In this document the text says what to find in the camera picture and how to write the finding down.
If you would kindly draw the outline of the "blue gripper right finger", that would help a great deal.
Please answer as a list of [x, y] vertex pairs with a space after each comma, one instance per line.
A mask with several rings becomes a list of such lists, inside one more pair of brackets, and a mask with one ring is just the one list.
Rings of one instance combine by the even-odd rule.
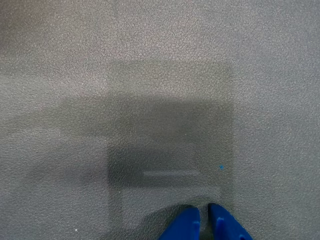
[[215, 240], [253, 240], [233, 215], [219, 204], [208, 204], [208, 220]]

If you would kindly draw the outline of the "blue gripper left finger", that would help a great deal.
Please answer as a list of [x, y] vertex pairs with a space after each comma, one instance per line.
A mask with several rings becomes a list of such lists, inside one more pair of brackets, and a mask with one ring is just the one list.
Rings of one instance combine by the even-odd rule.
[[199, 240], [200, 211], [196, 207], [187, 207], [168, 225], [159, 240]]

